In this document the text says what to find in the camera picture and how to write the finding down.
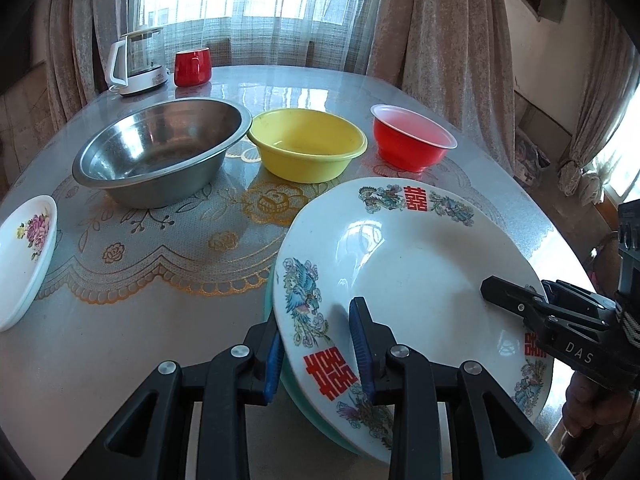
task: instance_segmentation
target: table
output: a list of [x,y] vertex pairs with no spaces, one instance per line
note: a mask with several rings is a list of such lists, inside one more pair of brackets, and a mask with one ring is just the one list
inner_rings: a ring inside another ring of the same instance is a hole
[[[127,210],[73,181],[72,161],[89,136],[140,108],[184,96],[229,99],[253,114],[283,106],[327,110],[366,132],[369,149],[336,181],[294,185],[261,169],[257,150],[243,139],[227,153],[215,183],[161,210]],[[212,81],[195,89],[176,89],[169,82],[127,99],[106,92],[44,147],[0,205],[0,221],[39,194],[52,194],[59,209],[56,251],[45,283],[23,320],[0,334],[0,426],[38,480],[62,478],[158,363],[208,361],[241,342],[247,328],[262,320],[264,284],[293,217],[340,181],[378,174],[448,189],[496,222],[541,279],[560,278],[593,290],[533,200],[455,128],[458,147],[422,175],[380,160],[369,110],[378,103],[420,112],[452,128],[372,78],[235,66],[215,68]],[[560,419],[570,374],[556,362],[551,393],[536,421],[545,435]],[[270,407],[248,407],[246,418],[255,480],[386,478],[385,466],[352,455],[316,431],[283,388]],[[190,475],[193,469],[190,460]]]

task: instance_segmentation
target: electric kettle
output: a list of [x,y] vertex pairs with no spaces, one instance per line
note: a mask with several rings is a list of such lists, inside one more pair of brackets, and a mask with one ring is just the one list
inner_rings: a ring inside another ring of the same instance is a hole
[[125,34],[111,45],[107,80],[121,95],[155,88],[167,79],[162,27]]

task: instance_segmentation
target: teal plate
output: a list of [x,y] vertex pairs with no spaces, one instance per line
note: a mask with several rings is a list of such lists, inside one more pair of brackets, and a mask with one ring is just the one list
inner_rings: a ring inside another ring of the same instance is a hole
[[[269,279],[267,281],[267,287],[264,294],[264,319],[269,317],[271,313],[271,309],[273,308],[273,274],[269,273]],[[306,400],[305,394],[300,390],[298,383],[296,382],[296,378],[293,375],[293,370],[291,370],[291,365],[289,364],[289,360],[287,356],[284,356],[284,361],[282,362],[282,371],[280,373],[280,382],[284,386],[284,389],[293,400],[293,403],[298,407],[298,409],[302,412],[304,416],[321,431],[324,436],[333,440],[338,446],[343,447],[344,449],[351,451],[354,454],[359,455],[358,451],[349,444],[337,431],[334,430],[334,427],[331,426],[322,416],[316,412],[316,410],[311,406],[308,400]]]

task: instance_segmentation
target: white kettle base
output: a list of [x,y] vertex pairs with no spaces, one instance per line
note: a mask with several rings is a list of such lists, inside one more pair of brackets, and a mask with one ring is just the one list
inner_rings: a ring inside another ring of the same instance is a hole
[[131,95],[152,90],[167,80],[166,68],[162,65],[142,74],[131,75],[127,86],[115,86],[114,91],[120,95]]

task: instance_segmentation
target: white ceramic plate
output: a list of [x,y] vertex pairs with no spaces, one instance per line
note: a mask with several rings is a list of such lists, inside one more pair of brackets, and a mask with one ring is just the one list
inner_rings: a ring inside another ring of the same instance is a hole
[[56,245],[56,202],[27,200],[0,226],[0,332],[15,325],[33,302]]
[[492,274],[540,294],[542,284],[511,239],[456,195],[400,178],[340,184],[296,216],[274,269],[274,310],[296,381],[364,454],[389,461],[392,413],[372,408],[357,378],[348,323],[354,296],[398,342],[432,362],[476,360],[530,420],[542,410],[553,359],[533,347],[519,317],[480,294]]

